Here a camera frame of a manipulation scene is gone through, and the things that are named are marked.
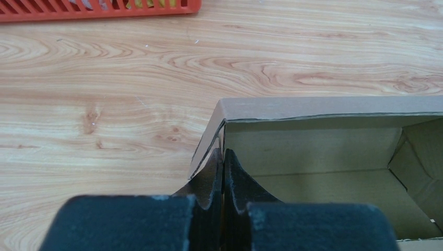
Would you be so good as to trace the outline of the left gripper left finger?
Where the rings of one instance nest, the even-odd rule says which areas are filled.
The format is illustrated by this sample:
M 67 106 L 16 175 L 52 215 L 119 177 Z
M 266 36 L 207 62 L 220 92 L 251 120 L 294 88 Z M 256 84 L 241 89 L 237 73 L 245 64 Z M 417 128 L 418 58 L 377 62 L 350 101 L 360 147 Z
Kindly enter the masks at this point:
M 172 195 L 81 195 L 58 210 L 41 250 L 219 250 L 223 160 Z

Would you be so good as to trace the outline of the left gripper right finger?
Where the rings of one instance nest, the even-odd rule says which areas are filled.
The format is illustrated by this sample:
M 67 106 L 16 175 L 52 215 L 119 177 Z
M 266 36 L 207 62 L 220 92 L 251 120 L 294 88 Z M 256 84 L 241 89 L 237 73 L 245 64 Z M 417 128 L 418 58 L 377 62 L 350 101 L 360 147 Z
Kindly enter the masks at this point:
M 225 250 L 398 250 L 370 204 L 284 203 L 258 184 L 233 150 L 224 160 Z

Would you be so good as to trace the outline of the brown cardboard box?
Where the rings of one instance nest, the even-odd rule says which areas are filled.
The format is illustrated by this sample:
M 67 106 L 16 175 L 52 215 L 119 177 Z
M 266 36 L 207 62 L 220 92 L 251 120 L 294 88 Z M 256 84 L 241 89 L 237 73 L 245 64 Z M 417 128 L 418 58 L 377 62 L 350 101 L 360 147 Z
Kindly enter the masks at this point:
M 442 97 L 224 98 L 192 157 L 230 149 L 284 203 L 377 207 L 398 250 L 442 250 Z

